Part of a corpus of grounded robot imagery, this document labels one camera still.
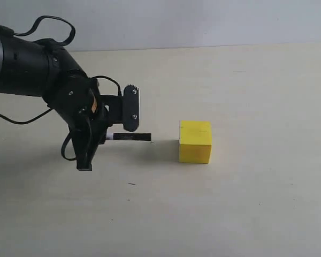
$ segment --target table surface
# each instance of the table surface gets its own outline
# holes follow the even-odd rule
[[[108,142],[79,172],[56,113],[0,120],[0,256],[321,256],[321,43],[73,56],[140,88],[154,141]],[[0,94],[11,118],[45,109]],[[210,164],[177,162],[182,119],[211,122]]]

